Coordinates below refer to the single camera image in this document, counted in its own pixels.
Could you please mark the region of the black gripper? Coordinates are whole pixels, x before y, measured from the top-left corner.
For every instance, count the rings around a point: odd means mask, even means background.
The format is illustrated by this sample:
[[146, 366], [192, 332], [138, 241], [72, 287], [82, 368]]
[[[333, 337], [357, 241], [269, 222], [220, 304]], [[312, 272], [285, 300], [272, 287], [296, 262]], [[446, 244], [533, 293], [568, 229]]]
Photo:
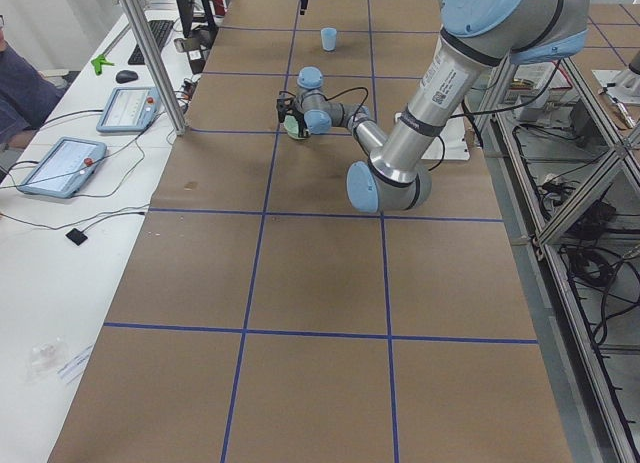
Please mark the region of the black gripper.
[[[309, 0], [299, 0], [299, 14], [301, 16], [306, 14], [308, 4], [309, 4]], [[304, 120], [304, 113], [296, 106], [295, 103], [293, 103], [291, 105], [290, 114], [292, 118], [296, 121], [296, 125], [298, 127], [298, 137], [306, 138], [307, 128]]]

